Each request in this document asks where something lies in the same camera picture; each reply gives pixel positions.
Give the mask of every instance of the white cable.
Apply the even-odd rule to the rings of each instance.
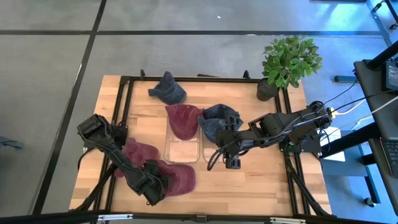
[[[331,132],[330,134],[333,134],[334,132],[336,132],[337,130],[340,130],[341,128],[343,128],[343,127],[345,127],[345,126],[348,126],[348,125],[350,125],[350,124],[352,124],[352,123],[355,123],[355,122],[357,122],[357,121],[359,121],[359,120],[361,120],[361,119],[363,119],[363,118],[368,117],[369,115],[372,115],[372,114],[378,112],[379,110],[383,109],[385,106],[389,105],[390,103],[392,103],[392,102],[393,102],[394,100],[396,100],[396,99],[398,99],[398,96],[394,97],[392,100],[388,101],[387,103],[384,103],[384,104],[383,104],[382,106],[380,106],[378,109],[376,109],[376,110],[372,111],[371,113],[369,113],[369,114],[363,116],[362,118],[359,118],[359,119],[357,119],[357,120],[355,120],[355,121],[353,121],[353,122],[350,122],[350,123],[348,123],[348,124],[345,124],[345,125],[343,125],[343,126],[337,128],[336,130],[334,130],[334,131]]]
[[[355,105],[353,108],[349,109],[348,111],[339,113],[338,111],[334,112],[335,115],[344,115],[344,114],[348,114],[349,112],[353,111],[355,108],[357,108],[361,103],[363,103],[366,99],[363,99],[361,102],[359,102],[357,105]]]
[[[372,116],[368,116],[366,118],[359,119],[359,121],[355,124],[355,126],[353,128],[351,128],[351,130],[354,130],[359,124],[361,124],[362,121],[369,119],[369,118],[372,118]]]

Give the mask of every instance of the potted plant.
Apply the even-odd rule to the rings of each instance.
[[[322,68],[322,58],[317,54],[318,47],[313,39],[303,37],[286,37],[274,39],[271,46],[265,47],[266,60],[262,62],[267,77],[257,85],[257,98],[267,101],[276,96],[279,88],[287,88],[289,84],[299,87],[299,80],[306,74]]]

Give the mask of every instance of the black table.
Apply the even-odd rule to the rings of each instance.
[[[355,75],[361,84],[365,96],[382,92],[381,71],[372,71],[368,69],[365,62],[355,62],[354,67]],[[367,101],[370,109],[373,111],[394,97],[395,95],[385,93],[368,98]],[[372,154],[363,156],[362,162],[365,166],[374,163],[377,164],[391,204],[395,213],[398,215],[398,179],[391,176],[380,142],[380,138],[398,141],[398,101],[394,101],[385,108],[374,113],[373,118],[375,122],[323,146],[324,151],[327,151],[329,146],[330,150],[329,152],[324,152],[321,158],[369,141]],[[377,202],[377,198],[374,198],[372,193],[371,196],[372,200]]]

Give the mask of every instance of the plant pot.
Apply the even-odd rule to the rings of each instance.
[[[278,94],[279,89],[274,84],[268,84],[268,79],[263,78],[257,84],[257,99],[267,101]]]

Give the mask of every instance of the wooden tabletop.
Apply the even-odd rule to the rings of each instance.
[[[104,76],[99,91],[95,113],[111,120],[120,76]],[[222,162],[217,163],[212,171],[207,171],[209,144],[202,144],[206,137],[199,132],[194,140],[191,152],[178,157],[176,151],[166,152],[167,113],[165,104],[158,98],[148,96],[148,89],[155,87],[157,82],[135,81],[131,98],[127,125],[128,136],[138,142],[155,146],[159,152],[159,159],[173,158],[186,160],[197,156],[197,161],[188,163],[196,172],[197,184],[193,192],[177,197],[166,197],[156,206],[146,205],[144,196],[137,196],[126,184],[125,178],[117,179],[112,201],[113,212],[131,213],[179,213],[179,214],[212,214],[212,215],[281,215],[292,214],[289,187],[283,155],[278,145],[260,149],[253,148],[241,157],[239,170],[226,169]],[[207,82],[179,82],[187,92],[185,104],[199,108],[209,108],[215,104],[226,104],[241,115],[244,121],[241,129],[248,128],[248,122],[267,113],[275,113],[275,100],[267,102],[256,98],[255,83],[207,83]],[[124,88],[122,102],[126,97],[127,87]],[[302,83],[299,88],[289,88],[292,111],[305,108],[306,101]],[[285,112],[282,92],[281,105]],[[119,112],[121,119],[123,104]],[[98,182],[103,154],[94,150],[85,156],[81,162],[80,171],[75,184],[70,208],[79,206]],[[301,154],[301,161],[305,183],[317,202],[327,212],[331,212],[319,161],[311,154]],[[101,208],[104,208],[108,186],[104,188]],[[300,191],[296,186],[297,204],[303,213]]]

